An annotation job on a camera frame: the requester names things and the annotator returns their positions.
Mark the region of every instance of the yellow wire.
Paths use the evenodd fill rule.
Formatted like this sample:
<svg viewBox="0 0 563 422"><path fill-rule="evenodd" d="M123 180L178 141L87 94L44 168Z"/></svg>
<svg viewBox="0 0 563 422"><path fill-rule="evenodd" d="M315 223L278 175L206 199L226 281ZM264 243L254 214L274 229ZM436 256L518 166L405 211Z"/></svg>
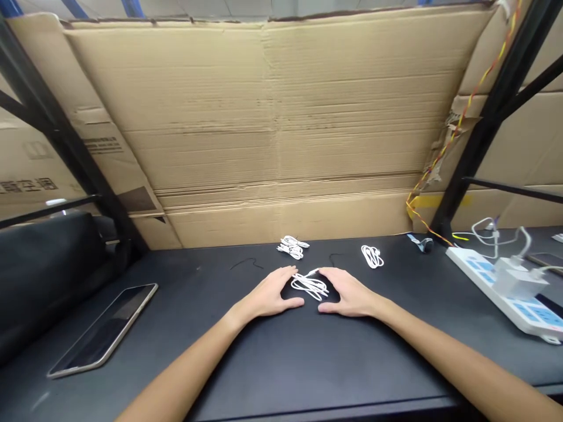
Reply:
<svg viewBox="0 0 563 422"><path fill-rule="evenodd" d="M444 145L444 147L442 148L442 150L440 151L440 153L438 154L438 156L436 157L436 159L432 162L431 166L428 167L428 169L423 173L422 177L420 178L420 180L418 180L418 183L415 185L415 187L411 190L411 192L409 193L409 196L406 200L406 206L409 208L409 210L417 215L417 217L421 220L422 224L425 225L425 227L428 229L429 232L431 232L432 234L434 234L435 236L438 236L440 239L444 240L449 246L454 246L454 244L452 242L450 242L448 239L446 239L445 237L440 236L439 234L437 234L436 232L434 232L433 230L430 229L430 227L428 226L428 224L426 224L426 222L424 221L424 219L422 218L422 216L415 211L415 209L412 206L412 203L414 202L414 199L411 200L412 195L416 192L416 190L418 189L418 187L420 186L420 184L426 180L426 177L432 173L432 171L434 170L434 167L436 166L437 162L442 158L442 156L444 155L444 153L446 152L446 150L449 148L449 146L453 143L453 141L455 140L455 137L457 135L457 132L459 131L459 128L462 126L462 122L463 119L465 118L465 115L467 114L467 111L469 109L469 107L471 107L471 102L473 100L473 97L477 94L477 92L479 91L479 88L481 87L481 85L483 84L483 82L485 81L486 77L489 75L489 73L494 69L494 67L498 64L498 62L500 61L500 59L503 57L504 55L504 51L506 50L506 46L508 45L508 42L510 41L510 38L512 37L512 34L514 33L514 29L516 28L516 20L518 19L518 16L520 15L520 9L522 7L522 0L518 0L518 5L516 6L516 10L514 11L514 13L511 16L510 19L510 29L508 31L508 33L506 34L506 37L504 38L504 42L503 45L500 49L500 53L498 54L498 56L496 57L496 59L493 61L493 63L491 64L491 66L489 66L489 68L485 71L485 73L483 73L483 76L481 76L481 79L479 80L479 83L475 86L475 88L473 89L471 95L469 95L469 99L467 100L467 104L465 106L465 108L463 109L463 112L459 118L459 121L457 122L457 126L454 129L451 138L448 140L448 142ZM462 239L462 240L469 240L469 239L465 239L463 237L457 237L454 236L456 239Z"/></svg>

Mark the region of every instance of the white power strip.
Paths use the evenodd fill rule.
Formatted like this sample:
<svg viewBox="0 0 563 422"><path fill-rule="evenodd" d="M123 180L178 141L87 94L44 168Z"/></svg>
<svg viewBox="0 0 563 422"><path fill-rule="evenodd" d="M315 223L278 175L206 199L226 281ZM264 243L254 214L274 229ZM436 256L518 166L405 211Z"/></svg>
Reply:
<svg viewBox="0 0 563 422"><path fill-rule="evenodd" d="M550 344L563 341L563 319L539 300L519 300L499 295L493 290L494 266L471 249L448 248L446 255L468 276L491 301L526 334L541 337Z"/></svg>

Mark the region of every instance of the metal rod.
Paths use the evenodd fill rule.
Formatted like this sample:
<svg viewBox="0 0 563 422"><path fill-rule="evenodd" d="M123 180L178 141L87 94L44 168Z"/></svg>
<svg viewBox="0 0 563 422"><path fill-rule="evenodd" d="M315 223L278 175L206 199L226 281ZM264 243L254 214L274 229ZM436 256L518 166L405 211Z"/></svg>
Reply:
<svg viewBox="0 0 563 422"><path fill-rule="evenodd" d="M531 198L543 199L550 202L563 203L563 195L560 193L551 193L544 190L524 188L522 186L509 185L507 183L492 182L485 179L477 179L472 177L463 178L467 183L484 186L486 188L498 189L504 192L516 193L518 195L529 196Z"/></svg>
<svg viewBox="0 0 563 422"><path fill-rule="evenodd" d="M35 113L31 113L22 103L2 90L0 90L0 107L40 132L47 133L55 130L48 121Z"/></svg>
<svg viewBox="0 0 563 422"><path fill-rule="evenodd" d="M21 103L31 114L40 116L56 128L53 132L43 133L82 189L87 195L102 196L96 202L100 212L115 221L118 233L131 239L141 254L148 252L145 240L125 207L3 16L0 16L0 64L0 71Z"/></svg>
<svg viewBox="0 0 563 422"><path fill-rule="evenodd" d="M550 67L545 69L536 79L521 90L512 100L510 100L495 116L501 121L506 120L516 110L522 107L529 99L548 86L556 77L563 73L563 55L554 61Z"/></svg>
<svg viewBox="0 0 563 422"><path fill-rule="evenodd" d="M88 15L76 0L62 0L66 8L77 19L88 19Z"/></svg>
<svg viewBox="0 0 563 422"><path fill-rule="evenodd" d="M125 13L129 18L144 18L145 14L139 0L121 0Z"/></svg>
<svg viewBox="0 0 563 422"><path fill-rule="evenodd" d="M16 0L0 0L0 12L7 18L22 16L23 12Z"/></svg>
<svg viewBox="0 0 563 422"><path fill-rule="evenodd" d="M30 213L21 214L19 216L10 217L4 220L0 220L0 230L5 229L7 227L13 226L15 224L25 223L31 220L35 220L41 217L46 217L51 214L55 214L57 212L61 212L70 208L76 208L81 205L85 205L88 203L92 203L101 199L100 195L89 195L85 196L80 199L73 199L67 202L63 202L56 205L51 205L46 208L42 208L37 211L32 211Z"/></svg>
<svg viewBox="0 0 563 422"><path fill-rule="evenodd" d="M483 118L474 127L430 224L442 236L450 236L445 227L451 223L469 187L464 177L475 176L502 124L496 114L518 93L562 6L561 0L531 3L483 106Z"/></svg>

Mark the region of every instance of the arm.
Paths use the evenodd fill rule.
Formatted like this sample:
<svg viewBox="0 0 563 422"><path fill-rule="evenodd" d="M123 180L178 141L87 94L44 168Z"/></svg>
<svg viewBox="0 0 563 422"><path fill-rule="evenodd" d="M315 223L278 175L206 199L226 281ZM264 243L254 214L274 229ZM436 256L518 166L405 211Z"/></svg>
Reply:
<svg viewBox="0 0 563 422"><path fill-rule="evenodd" d="M239 332L256 317L303 306L303 298L283 300L294 267L278 268L237 302L223 318L160 373L116 422L181 422Z"/></svg>
<svg viewBox="0 0 563 422"><path fill-rule="evenodd" d="M340 293L339 303L322 303L319 312L373 317L404 338L492 422L563 420L563 407L444 332L392 301L372 292L338 268L321 268Z"/></svg>

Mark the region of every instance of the flattened cardboard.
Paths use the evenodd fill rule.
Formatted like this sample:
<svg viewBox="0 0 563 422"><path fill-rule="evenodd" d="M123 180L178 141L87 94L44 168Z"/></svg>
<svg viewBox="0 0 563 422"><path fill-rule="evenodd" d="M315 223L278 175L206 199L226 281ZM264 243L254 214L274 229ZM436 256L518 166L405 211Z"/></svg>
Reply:
<svg viewBox="0 0 563 422"><path fill-rule="evenodd" d="M313 198L327 195L364 193L383 189L409 189L418 175L366 177L362 179L323 180L310 182L263 183L238 188L196 190L192 192L158 192L159 200L167 212L202 207L205 205L236 205L252 201Z"/></svg>
<svg viewBox="0 0 563 422"><path fill-rule="evenodd" d="M0 76L0 89L17 99ZM85 195L45 136L0 108L0 215L45 207L49 199Z"/></svg>
<svg viewBox="0 0 563 422"><path fill-rule="evenodd" d="M563 185L529 186L547 192L563 193ZM452 220L452 230L467 231L473 224L485 217L500 217L501 229L518 226L543 227L563 224L563 206L561 204L528 198L513 193L494 189L474 189L467 191L462 204ZM415 209L430 224L443 193L422 193L416 198ZM419 219L413 219L413 231L426 233L426 227Z"/></svg>
<svg viewBox="0 0 563 422"><path fill-rule="evenodd" d="M524 85L526 86L547 69L551 63L561 55L561 40L563 39L563 13L559 13L555 22L551 26L550 32L541 45L534 60L534 64L530 68ZM553 82L542 89L542 92L563 91L563 75L559 75Z"/></svg>
<svg viewBox="0 0 563 422"><path fill-rule="evenodd" d="M516 3L518 0L508 0L507 3L510 5L510 13L515 10ZM516 27L514 30L514 34L509 40L503 57L498 61L497 65L494 69L489 73L487 78L483 81L481 86L479 87L477 94L488 94L491 90L494 81L498 76L498 72L504 63L504 59L506 58L506 52L512 46L512 42L514 41L514 36L518 32L520 25L522 24L522 19L526 15L528 8L530 7L530 3L533 0L523 0L522 1L522 8L520 13L520 18L516 21ZM483 77L485 71L489 68L491 63L493 63L498 54L501 51L501 47L503 42L506 39L506 34L510 28L510 23L508 20L508 15L506 14L506 10L502 7L497 7L494 15L492 16L489 24L481 34L479 41L473 51L473 55L471 56L471 60L467 66L467 71L463 76L463 80L461 85L458 89L458 94L461 96L468 96L473 92L473 89L479 84L479 81Z"/></svg>
<svg viewBox="0 0 563 422"><path fill-rule="evenodd" d="M458 97L452 114L460 113L461 105L468 97ZM478 120L480 107L486 96L476 96L473 104L479 104L468 113L469 129L463 130L444 159L433 172L432 182L426 192L443 192L452 177L459 158L471 135L472 126ZM536 94L500 127L476 177L511 185L563 185L563 130L559 124L563 110L563 93ZM447 142L452 128L442 137Z"/></svg>
<svg viewBox="0 0 563 422"><path fill-rule="evenodd" d="M418 173L493 12L65 34L153 187L188 191Z"/></svg>
<svg viewBox="0 0 563 422"><path fill-rule="evenodd" d="M288 233L303 240L408 232L408 192L334 195L259 205L173 212L168 218L185 248L270 243Z"/></svg>
<svg viewBox="0 0 563 422"><path fill-rule="evenodd" d="M182 249L178 236L168 218L158 216L131 216L133 223L151 250Z"/></svg>
<svg viewBox="0 0 563 422"><path fill-rule="evenodd" d="M563 93L538 93L506 119L477 177L512 185L563 185Z"/></svg>
<svg viewBox="0 0 563 422"><path fill-rule="evenodd" d="M58 18L50 13L39 13L8 21L113 191L119 196L143 188L143 199L151 198L151 203L129 201L128 211L162 212L135 156L80 68Z"/></svg>

